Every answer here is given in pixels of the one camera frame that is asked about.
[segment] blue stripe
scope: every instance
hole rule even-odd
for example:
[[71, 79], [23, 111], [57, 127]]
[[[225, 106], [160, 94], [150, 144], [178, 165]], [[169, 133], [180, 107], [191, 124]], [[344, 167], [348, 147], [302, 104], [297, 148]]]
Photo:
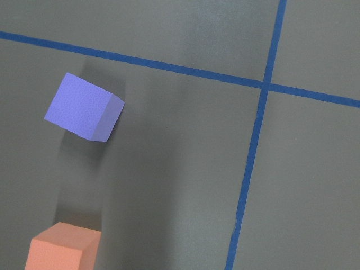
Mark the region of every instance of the blue stripe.
[[352, 98], [347, 98], [347, 97], [334, 96], [333, 94], [324, 94], [324, 93], [319, 93], [319, 92], [314, 92], [314, 91], [309, 91], [309, 90], [304, 90], [300, 88], [289, 87], [279, 84], [271, 84], [270, 91], [360, 108], [360, 100], [354, 100]]
[[241, 86], [261, 88], [263, 85], [263, 82], [258, 80], [251, 80], [238, 76], [216, 73], [201, 69], [194, 69], [192, 67], [173, 65], [169, 63], [164, 63], [164, 62], [129, 56], [129, 55], [121, 55], [115, 52], [101, 51], [99, 49], [91, 49], [91, 48], [86, 48], [86, 47], [61, 43], [61, 42], [55, 42], [46, 39], [27, 37], [25, 35], [12, 34], [3, 31], [0, 31], [0, 38], [6, 39], [8, 41], [16, 41], [26, 44], [32, 44], [36, 46], [47, 47], [47, 48], [66, 51], [66, 52], [74, 52], [74, 53], [79, 53], [81, 55], [90, 55], [94, 57], [129, 63], [138, 66], [146, 66], [148, 68], [166, 70], [166, 71], [171, 71], [175, 73], [181, 73], [181, 74], [186, 74], [190, 76], [196, 76], [211, 80], [218, 80], [220, 82], [233, 83]]
[[251, 141], [250, 141], [249, 153], [247, 155], [244, 178], [242, 180], [240, 196], [239, 196], [237, 209], [236, 209], [236, 223], [235, 223], [234, 232], [230, 239], [230, 245], [229, 245], [229, 251], [228, 251], [228, 255], [227, 255], [225, 270], [232, 270], [234, 261], [235, 261], [237, 244], [239, 243], [242, 220], [244, 218], [246, 200], [248, 198], [248, 193], [249, 193], [251, 175], [252, 175], [253, 169], [254, 169], [255, 157], [256, 157], [256, 153], [257, 153], [257, 148], [258, 148], [258, 143], [259, 143], [260, 133], [261, 133], [261, 127], [263, 124], [266, 102], [267, 102], [268, 93], [269, 93], [270, 82], [271, 82], [275, 59], [276, 59], [277, 47], [278, 47], [278, 43], [280, 40], [282, 22], [284, 20], [284, 15], [285, 15], [285, 8], [286, 8], [286, 0], [280, 0], [278, 10], [277, 10], [273, 35], [272, 35], [272, 39], [271, 39], [268, 60], [267, 60], [266, 69], [265, 69], [265, 73], [264, 73], [264, 85], [262, 87], [261, 94], [259, 97], [258, 113], [257, 113], [256, 120], [254, 123], [253, 134], [251, 135]]

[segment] orange cube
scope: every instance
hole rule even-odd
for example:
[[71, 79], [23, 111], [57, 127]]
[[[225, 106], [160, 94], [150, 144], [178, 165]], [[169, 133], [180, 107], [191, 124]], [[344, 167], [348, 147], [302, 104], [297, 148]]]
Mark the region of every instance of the orange cube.
[[59, 222], [31, 240], [25, 270], [93, 270], [100, 236]]

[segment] salmon-colored cube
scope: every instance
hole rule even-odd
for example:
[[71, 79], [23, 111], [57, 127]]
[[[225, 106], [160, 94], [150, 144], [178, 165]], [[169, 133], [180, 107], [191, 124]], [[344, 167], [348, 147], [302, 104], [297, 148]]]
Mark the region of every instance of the salmon-colored cube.
[[25, 270], [93, 270], [100, 236], [59, 222], [31, 240]]

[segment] cube face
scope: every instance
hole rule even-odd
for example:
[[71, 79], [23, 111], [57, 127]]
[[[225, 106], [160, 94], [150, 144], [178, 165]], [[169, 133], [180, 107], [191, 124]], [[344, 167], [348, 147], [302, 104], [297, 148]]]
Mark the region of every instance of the cube face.
[[105, 142], [124, 104], [112, 93], [66, 73], [45, 119], [87, 140]]
[[101, 232], [57, 223], [31, 240], [25, 270], [92, 270]]

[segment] blue tape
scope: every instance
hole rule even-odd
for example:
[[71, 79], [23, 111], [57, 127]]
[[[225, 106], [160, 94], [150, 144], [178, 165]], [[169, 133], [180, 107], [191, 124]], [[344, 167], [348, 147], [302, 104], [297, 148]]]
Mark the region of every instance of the blue tape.
[[304, 90], [300, 88], [289, 87], [279, 84], [271, 84], [270, 91], [360, 108], [360, 100], [354, 100], [352, 98], [347, 98], [347, 97], [334, 96], [333, 94], [319, 93], [315, 91], [309, 91], [309, 90]]
[[201, 69], [194, 69], [192, 67], [179, 66], [179, 65], [129, 56], [129, 55], [122, 55], [115, 52], [107, 52], [107, 51], [101, 51], [99, 49], [91, 49], [91, 48], [86, 48], [86, 47], [61, 43], [61, 42], [55, 42], [46, 39], [27, 37], [25, 35], [18, 35], [18, 34], [12, 34], [12, 33], [0, 31], [0, 38], [6, 39], [8, 41], [16, 41], [26, 44], [32, 44], [36, 46], [47, 47], [61, 51], [79, 53], [82, 55], [90, 55], [94, 57], [129, 63], [138, 66], [146, 66], [148, 68], [166, 70], [175, 73], [195, 76], [195, 77], [217, 80], [220, 82], [233, 83], [241, 86], [249, 86], [254, 88], [261, 88], [263, 86], [263, 82], [258, 80], [251, 80], [238, 76], [216, 73]]
[[225, 270], [232, 270], [235, 261], [237, 244], [239, 243], [241, 225], [242, 225], [242, 220], [244, 218], [245, 205], [246, 205], [246, 200], [248, 198], [251, 176], [253, 174], [255, 156], [257, 153], [258, 143], [260, 139], [261, 127], [263, 124], [264, 113], [265, 113], [267, 98], [269, 94], [270, 82], [275, 65], [277, 47], [280, 40], [282, 22], [284, 20], [284, 15], [285, 15], [285, 9], [286, 9], [286, 0], [280, 0], [277, 9], [273, 35], [271, 38], [268, 60], [264, 73], [264, 85], [262, 87], [259, 97], [258, 112], [254, 123], [253, 134], [251, 135], [249, 153], [247, 154], [244, 178], [242, 180], [240, 196], [236, 209], [236, 223], [235, 223], [234, 232], [230, 239]]

